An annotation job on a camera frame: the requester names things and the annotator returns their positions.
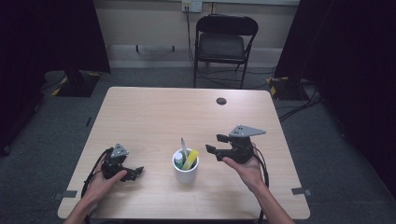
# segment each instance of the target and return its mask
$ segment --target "chair backrest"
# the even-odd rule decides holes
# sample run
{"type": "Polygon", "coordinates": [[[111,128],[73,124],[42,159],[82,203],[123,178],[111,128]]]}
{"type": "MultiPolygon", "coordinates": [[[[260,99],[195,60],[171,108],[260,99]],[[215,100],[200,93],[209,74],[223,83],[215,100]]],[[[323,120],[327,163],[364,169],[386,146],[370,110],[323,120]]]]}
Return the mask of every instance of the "chair backrest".
{"type": "Polygon", "coordinates": [[[196,24],[196,33],[215,33],[225,35],[257,34],[259,25],[250,17],[210,14],[202,17],[196,24]]]}

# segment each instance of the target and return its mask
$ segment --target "forearm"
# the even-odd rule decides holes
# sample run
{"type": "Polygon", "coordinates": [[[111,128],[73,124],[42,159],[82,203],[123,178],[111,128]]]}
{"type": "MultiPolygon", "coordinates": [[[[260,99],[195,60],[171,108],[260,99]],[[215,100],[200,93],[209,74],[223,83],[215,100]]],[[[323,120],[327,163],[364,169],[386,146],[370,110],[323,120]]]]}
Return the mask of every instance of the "forearm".
{"type": "Polygon", "coordinates": [[[280,206],[269,189],[262,183],[251,190],[259,201],[260,207],[270,224],[294,223],[286,211],[280,206]]]}
{"type": "Polygon", "coordinates": [[[94,205],[94,200],[89,197],[83,197],[64,221],[64,224],[83,223],[85,216],[88,215],[94,205]]]}

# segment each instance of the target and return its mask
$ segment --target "human hand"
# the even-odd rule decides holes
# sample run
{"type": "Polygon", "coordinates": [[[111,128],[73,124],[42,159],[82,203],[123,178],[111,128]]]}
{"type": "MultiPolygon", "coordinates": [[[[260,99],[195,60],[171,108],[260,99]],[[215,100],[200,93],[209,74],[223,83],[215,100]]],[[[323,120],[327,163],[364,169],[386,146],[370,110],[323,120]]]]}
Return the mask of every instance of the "human hand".
{"type": "MultiPolygon", "coordinates": [[[[254,147],[254,153],[257,155],[256,144],[252,143],[252,145],[254,147]]],[[[262,169],[256,158],[251,157],[244,164],[239,164],[227,157],[224,157],[222,160],[231,168],[235,169],[250,191],[254,192],[254,190],[260,188],[261,185],[264,185],[262,180],[262,169]]]]}
{"type": "Polygon", "coordinates": [[[84,194],[84,198],[86,197],[90,199],[90,201],[93,203],[98,203],[101,201],[105,195],[111,191],[113,186],[128,173],[126,170],[121,170],[110,179],[106,179],[101,171],[104,160],[105,157],[103,157],[96,166],[95,175],[93,176],[91,183],[84,194]]]}

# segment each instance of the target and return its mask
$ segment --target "wooden table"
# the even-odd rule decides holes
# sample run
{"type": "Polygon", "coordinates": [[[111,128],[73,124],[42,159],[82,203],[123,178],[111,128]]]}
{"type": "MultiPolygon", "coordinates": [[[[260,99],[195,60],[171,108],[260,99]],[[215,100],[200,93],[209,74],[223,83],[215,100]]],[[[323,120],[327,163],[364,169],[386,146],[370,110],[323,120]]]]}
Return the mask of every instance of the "wooden table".
{"type": "MultiPolygon", "coordinates": [[[[92,127],[68,190],[81,193],[100,154],[120,143],[130,154],[127,168],[144,166],[136,181],[118,183],[91,212],[93,218],[257,219],[260,207],[232,168],[206,152],[205,144],[230,149],[216,134],[237,125],[265,129],[252,136],[264,155],[270,190],[294,219],[309,218],[293,160],[267,91],[113,87],[92,127]],[[223,97],[226,105],[216,100],[223,97]],[[171,158],[181,148],[200,151],[199,172],[191,186],[176,181],[171,158]]],[[[77,198],[63,198],[58,215],[66,218],[77,198]]]]}

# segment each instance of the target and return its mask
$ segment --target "white cup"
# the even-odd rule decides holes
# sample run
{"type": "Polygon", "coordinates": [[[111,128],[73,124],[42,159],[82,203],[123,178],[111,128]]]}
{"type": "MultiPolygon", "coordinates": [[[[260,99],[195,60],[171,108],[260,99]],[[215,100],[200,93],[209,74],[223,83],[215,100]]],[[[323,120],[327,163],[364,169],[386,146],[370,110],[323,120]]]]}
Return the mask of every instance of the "white cup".
{"type": "Polygon", "coordinates": [[[184,157],[183,149],[179,149],[178,151],[176,151],[172,157],[172,164],[175,169],[176,179],[178,180],[178,182],[182,184],[192,184],[198,174],[199,157],[197,157],[195,162],[192,164],[192,168],[190,170],[184,171],[178,169],[177,166],[175,165],[175,156],[178,152],[181,152],[181,154],[184,157]]]}

